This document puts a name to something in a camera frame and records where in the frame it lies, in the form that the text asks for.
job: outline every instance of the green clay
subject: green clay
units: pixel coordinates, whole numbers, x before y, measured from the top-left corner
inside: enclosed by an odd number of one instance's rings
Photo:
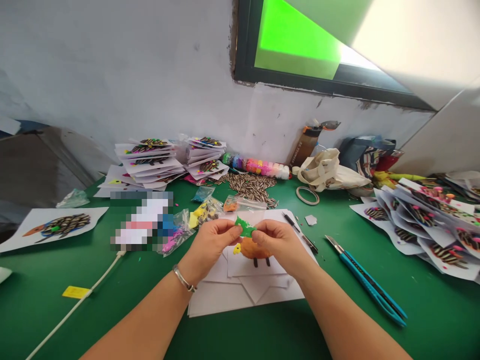
[[[240,225],[243,231],[241,232],[240,236],[242,237],[247,237],[251,238],[252,237],[252,231],[257,230],[256,227],[253,227],[250,225],[247,221],[242,220],[239,216],[237,216],[235,225]]]

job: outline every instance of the white wall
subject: white wall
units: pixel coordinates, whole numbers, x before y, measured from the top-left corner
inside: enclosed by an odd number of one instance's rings
[[[440,110],[480,75],[478,0],[287,0]]]
[[[0,113],[67,128],[92,140],[112,161],[116,142],[187,133],[284,162],[311,117],[342,121],[321,135],[328,147],[344,136],[366,134],[402,145],[432,116],[235,84],[231,21],[230,0],[4,1]],[[70,148],[92,174],[108,168],[108,161],[91,161],[93,147]]]
[[[398,173],[429,175],[480,171],[480,77],[459,93],[403,148],[393,168]]]

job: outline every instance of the green table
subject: green table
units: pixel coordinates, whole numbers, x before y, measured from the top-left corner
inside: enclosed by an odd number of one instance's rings
[[[324,191],[320,204],[308,206],[295,195],[300,184],[296,179],[280,181],[268,193],[279,200],[278,209],[299,217],[302,230],[319,249],[320,266],[367,314],[414,359],[479,358],[479,285],[441,275],[416,256],[398,252],[385,233],[349,208],[357,202],[345,191]],[[175,181],[168,190],[179,204],[174,212],[197,207],[190,202],[197,191],[193,184]],[[94,187],[87,191],[89,196],[95,192]],[[214,196],[223,201],[229,194],[234,191],[222,184]],[[92,231],[0,256],[0,267],[14,271],[0,284],[1,359],[25,359],[78,301],[62,297],[67,286],[89,288],[110,266],[115,258],[110,236],[135,211],[135,202],[92,198],[87,206],[110,205]],[[307,225],[304,216],[309,214],[317,217],[317,225]],[[349,250],[405,310],[406,328],[397,327],[377,308],[324,234]],[[78,359],[179,262],[192,240],[165,258],[156,252],[127,253],[35,359]],[[185,313],[166,358],[329,359],[330,354],[301,299],[196,318]]]

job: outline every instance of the black pen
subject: black pen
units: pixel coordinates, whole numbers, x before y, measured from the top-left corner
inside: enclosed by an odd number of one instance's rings
[[[306,244],[308,245],[308,247],[310,248],[311,252],[314,253],[315,255],[317,255],[319,253],[319,250],[317,249],[317,247],[315,246],[315,244],[313,242],[310,241],[310,239],[308,237],[306,237],[301,231],[300,229],[295,225],[295,222],[290,218],[290,216],[288,216],[286,213],[282,212],[283,214],[283,217],[288,221],[288,223],[291,225],[292,228],[295,229],[295,231],[297,233],[300,234],[301,238],[306,242]]]

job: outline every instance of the charging cable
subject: charging cable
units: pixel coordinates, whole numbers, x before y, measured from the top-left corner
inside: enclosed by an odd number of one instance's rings
[[[58,323],[57,326],[55,326],[55,328],[46,336],[46,338],[43,339],[43,341],[38,344],[38,346],[35,348],[35,350],[33,350],[31,352],[30,355],[28,355],[28,357],[26,358],[26,360],[31,360],[35,354],[42,348],[43,345],[45,345],[45,343],[57,332],[58,329],[60,329],[60,327],[67,321],[67,319],[70,317],[70,315],[72,315],[74,313],[74,311],[80,306],[81,303],[84,302],[84,300],[86,298],[88,298],[90,296],[90,294],[95,290],[95,288],[102,282],[103,279],[105,279],[105,277],[108,275],[108,273],[110,272],[110,270],[112,270],[112,268],[115,266],[115,264],[117,263],[117,261],[122,257],[124,256],[126,253],[126,251],[119,251],[116,253],[116,258],[115,260],[113,260],[113,262],[111,263],[110,267],[105,271],[105,273],[101,276],[101,278],[98,279],[98,281],[95,283],[95,285],[93,285],[91,287],[91,289],[85,294],[83,295],[83,297],[75,304],[74,307],[72,307],[72,309],[68,312],[67,315],[65,315],[65,317]]]

